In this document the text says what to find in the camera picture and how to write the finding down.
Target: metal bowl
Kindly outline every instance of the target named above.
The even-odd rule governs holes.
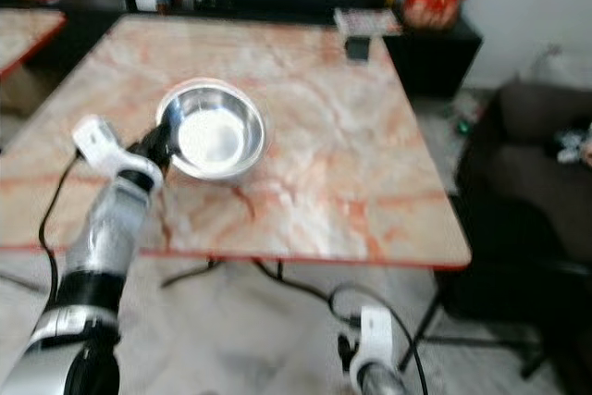
[[[161,101],[156,123],[168,122],[173,165],[198,179],[231,179],[264,155],[265,122],[253,101],[221,80],[188,80]]]

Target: black cable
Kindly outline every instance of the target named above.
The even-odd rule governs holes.
[[[47,210],[45,210],[45,215],[43,216],[41,224],[39,225],[39,243],[41,244],[41,248],[45,251],[45,254],[47,255],[47,259],[49,260],[49,266],[51,269],[51,285],[49,288],[49,296],[47,297],[47,304],[45,305],[45,308],[47,308],[56,300],[57,284],[59,279],[59,276],[57,274],[56,256],[54,255],[54,251],[47,246],[47,240],[45,239],[45,225],[47,224],[47,220],[49,219],[49,216],[51,215],[52,211],[54,210],[54,207],[56,206],[57,198],[59,196],[60,191],[62,190],[62,186],[64,185],[64,182],[66,181],[69,172],[76,165],[76,162],[80,158],[81,155],[77,151],[66,165],[66,168],[64,169],[64,172],[62,173],[62,176],[60,176],[59,182],[57,183],[57,188],[54,191],[54,197],[49,203]]]
[[[285,279],[285,278],[278,278],[276,275],[273,274],[273,272],[271,272],[271,270],[269,270],[267,267],[265,267],[261,261],[253,261],[253,264],[255,264],[255,266],[259,270],[261,270],[264,275],[267,275],[269,278],[273,279],[278,284],[281,284],[282,286],[286,286],[286,287],[292,287],[293,289],[296,289],[299,291],[303,291],[303,292],[308,293],[309,295],[314,296],[315,298],[317,298],[325,303],[328,303],[329,295],[325,294],[323,291],[316,289],[313,286],[309,286],[308,284],[302,284],[302,283],[299,283],[296,281],[291,281],[291,280]]]
[[[175,284],[178,281],[181,281],[182,279],[197,277],[198,275],[210,272],[222,264],[224,264],[224,261],[208,261],[206,266],[195,267],[191,270],[179,273],[178,275],[165,279],[160,284],[160,288],[164,289],[168,286],[172,286],[173,284]]]
[[[392,317],[395,319],[395,321],[397,322],[397,324],[401,328],[401,331],[403,332],[403,335],[405,336],[405,338],[409,342],[410,347],[413,344],[413,339],[412,339],[411,333],[409,332],[409,329],[405,326],[405,323],[403,322],[403,320],[401,319],[399,314],[397,314],[395,312],[395,309],[393,309],[390,306],[390,304],[383,297],[381,297],[379,294],[375,293],[373,290],[367,288],[366,286],[356,284],[356,283],[344,283],[344,284],[339,284],[329,294],[326,294],[323,291],[321,291],[313,286],[309,286],[308,284],[303,284],[301,282],[296,282],[296,281],[293,281],[290,279],[277,277],[276,275],[273,274],[273,272],[271,270],[269,270],[267,267],[265,267],[261,261],[253,261],[253,263],[255,264],[255,266],[259,270],[261,270],[261,272],[264,273],[264,275],[273,279],[278,284],[281,284],[285,287],[289,287],[289,288],[292,288],[295,290],[303,291],[303,292],[305,292],[309,295],[312,295],[312,296],[316,297],[317,299],[323,301],[324,303],[327,304],[329,312],[336,319],[338,319],[339,321],[341,321],[344,324],[347,324],[349,327],[360,328],[359,316],[344,316],[344,315],[339,314],[335,310],[335,300],[336,300],[337,296],[343,291],[357,291],[358,293],[361,293],[365,296],[372,298],[373,300],[375,300],[375,301],[379,302],[381,305],[383,305],[386,309],[388,309],[388,311],[390,312]],[[419,380],[422,385],[422,392],[424,395],[428,395],[426,374],[424,373],[424,367],[422,366],[422,360],[419,357],[419,353],[417,352],[417,348],[413,348],[413,358],[415,360],[415,365],[417,366],[417,373],[419,374]]]

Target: white tiled floor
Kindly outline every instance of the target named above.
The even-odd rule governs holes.
[[[447,187],[450,162],[462,146],[441,105],[415,105],[425,140]],[[225,264],[209,275],[167,290],[160,280],[191,266],[189,260],[139,258],[121,303],[123,340],[117,347],[124,395],[329,395],[351,394],[340,371],[337,335],[345,329],[325,306],[270,282],[251,265]],[[0,253],[0,272],[46,283],[40,254]],[[429,271],[287,265],[286,275],[329,290],[355,280],[382,293],[414,329],[434,293]],[[43,306],[35,295],[0,281],[0,380],[19,355]],[[359,307],[345,298],[344,313]],[[481,325],[438,320],[438,332],[489,338]],[[405,344],[396,331],[396,344]],[[560,395],[548,364],[530,381],[519,376],[521,359],[505,350],[443,346],[420,349],[432,395]],[[404,376],[421,393],[413,365]]]

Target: black cabinet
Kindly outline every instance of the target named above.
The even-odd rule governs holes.
[[[448,31],[404,29],[402,35],[384,41],[409,97],[450,98],[460,88],[483,39],[460,18]]]

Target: marble table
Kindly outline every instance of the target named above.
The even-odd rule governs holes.
[[[65,23],[57,11],[0,9],[0,79],[34,55]]]
[[[273,141],[239,184],[174,168],[141,241],[145,253],[226,259],[464,268],[471,259],[409,101],[381,40],[349,61],[321,27],[125,17],[3,153],[0,251],[36,233],[85,115],[125,143],[154,125],[164,94],[219,78],[267,103]],[[48,240],[64,249],[105,183],[84,164],[67,181]]]

